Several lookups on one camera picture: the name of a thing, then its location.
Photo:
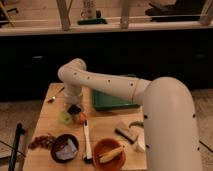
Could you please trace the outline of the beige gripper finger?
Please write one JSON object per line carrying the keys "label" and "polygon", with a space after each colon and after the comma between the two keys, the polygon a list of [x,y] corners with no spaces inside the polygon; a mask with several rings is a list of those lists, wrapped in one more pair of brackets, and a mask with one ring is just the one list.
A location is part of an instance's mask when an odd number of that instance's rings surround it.
{"label": "beige gripper finger", "polygon": [[83,104],[79,104],[78,107],[80,108],[80,113],[84,113],[84,106],[83,106]]}
{"label": "beige gripper finger", "polygon": [[69,113],[69,109],[70,109],[70,104],[64,104],[64,111]]}

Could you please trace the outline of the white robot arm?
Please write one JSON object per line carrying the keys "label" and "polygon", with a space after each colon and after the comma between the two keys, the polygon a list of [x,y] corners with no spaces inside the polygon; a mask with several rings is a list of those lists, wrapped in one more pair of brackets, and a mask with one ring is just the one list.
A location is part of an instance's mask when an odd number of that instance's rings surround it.
{"label": "white robot arm", "polygon": [[88,72],[79,58],[61,66],[58,77],[71,104],[86,86],[142,107],[147,171],[203,171],[195,105],[181,81]]}

